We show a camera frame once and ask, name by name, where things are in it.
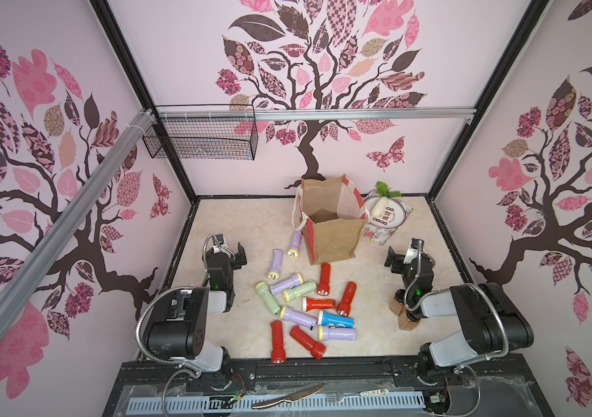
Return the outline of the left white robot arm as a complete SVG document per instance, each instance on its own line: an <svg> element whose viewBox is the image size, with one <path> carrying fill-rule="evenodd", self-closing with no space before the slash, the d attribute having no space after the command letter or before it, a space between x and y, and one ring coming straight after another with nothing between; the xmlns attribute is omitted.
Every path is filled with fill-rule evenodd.
<svg viewBox="0 0 592 417"><path fill-rule="evenodd" d="M227 349L205 339L207 318L231 311L235 300L234 272L247 265L245 248L236 251L224 236L207 236L202 261L203 283L198 287L173 287L158 294L144 311L135 340L144 358L196 377L203 374L232 376Z"/></svg>

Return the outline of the brown jute tote bag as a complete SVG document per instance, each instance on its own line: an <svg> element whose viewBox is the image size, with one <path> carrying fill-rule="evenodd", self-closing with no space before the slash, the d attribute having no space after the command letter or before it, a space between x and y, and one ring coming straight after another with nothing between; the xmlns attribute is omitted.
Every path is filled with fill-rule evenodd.
<svg viewBox="0 0 592 417"><path fill-rule="evenodd" d="M292 223L306 245L311 265L353 259L369 211L346 175L304 180L297 187Z"/></svg>

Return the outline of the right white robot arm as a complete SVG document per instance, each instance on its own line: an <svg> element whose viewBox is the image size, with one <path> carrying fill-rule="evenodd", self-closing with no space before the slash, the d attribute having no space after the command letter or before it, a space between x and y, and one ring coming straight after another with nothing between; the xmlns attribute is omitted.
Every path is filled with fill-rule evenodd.
<svg viewBox="0 0 592 417"><path fill-rule="evenodd" d="M532 327L497 283L435 290L435 261L424 252L423 240L414 238L404 255L389 248L384 265L402 278L404 287L392 303L409 328L433 318L459 321L459 331L419 349L416 373L424 383L533 344Z"/></svg>

